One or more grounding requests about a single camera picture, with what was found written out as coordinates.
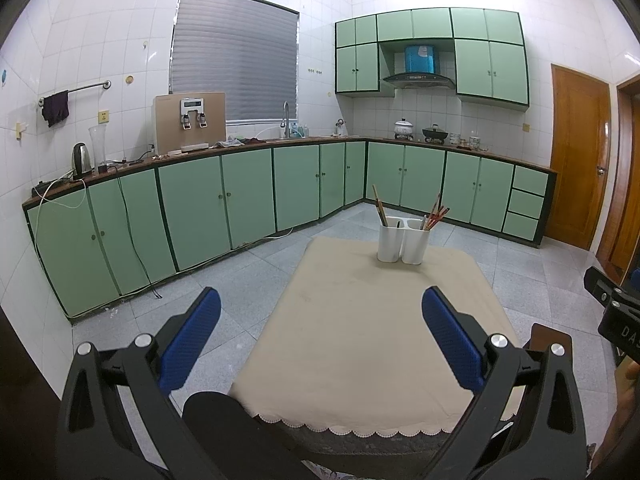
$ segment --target gray blind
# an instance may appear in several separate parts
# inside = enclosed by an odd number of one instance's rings
[[[298,14],[255,0],[180,0],[171,90],[225,92],[226,120],[296,110]]]

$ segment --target electric kettle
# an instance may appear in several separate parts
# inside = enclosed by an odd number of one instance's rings
[[[71,169],[73,170],[74,179],[84,177],[92,172],[91,157],[89,156],[89,148],[84,142],[78,142],[74,146],[71,153]]]

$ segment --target metal screw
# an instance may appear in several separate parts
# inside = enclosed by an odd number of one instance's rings
[[[564,346],[562,346],[560,343],[553,343],[551,345],[551,351],[553,352],[553,354],[555,354],[557,356],[563,356],[564,355]]]
[[[138,348],[144,348],[145,346],[149,346],[151,344],[151,336],[149,334],[140,334],[134,340],[134,343]]]
[[[491,336],[491,344],[496,348],[504,348],[509,340],[502,334],[494,334]]]
[[[91,351],[91,343],[80,343],[78,345],[78,353],[80,355],[87,355]]]

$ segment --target white utensil holder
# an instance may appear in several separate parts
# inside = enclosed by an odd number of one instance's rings
[[[386,217],[390,227],[380,226],[378,235],[378,259],[381,262],[393,263],[400,259],[402,238],[404,237],[405,219],[395,216]]]
[[[424,251],[429,245],[431,231],[420,229],[421,219],[407,218],[404,223],[406,228],[402,243],[402,261],[406,264],[420,265],[424,258]]]

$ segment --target door frame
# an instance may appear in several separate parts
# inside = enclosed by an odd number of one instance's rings
[[[618,273],[616,267],[610,262],[609,258],[613,252],[618,231],[622,225],[623,215],[626,205],[626,196],[628,193],[629,179],[631,177],[632,150],[633,150],[633,107],[631,99],[634,95],[640,94],[640,75],[620,83],[617,87],[618,94],[618,158],[616,161],[616,179],[613,187],[613,195],[607,215],[607,222],[600,239],[600,245],[596,252],[596,259],[602,265],[602,268],[613,281],[622,284],[627,273],[626,267],[622,275]],[[636,242],[636,251],[638,250],[638,242]]]

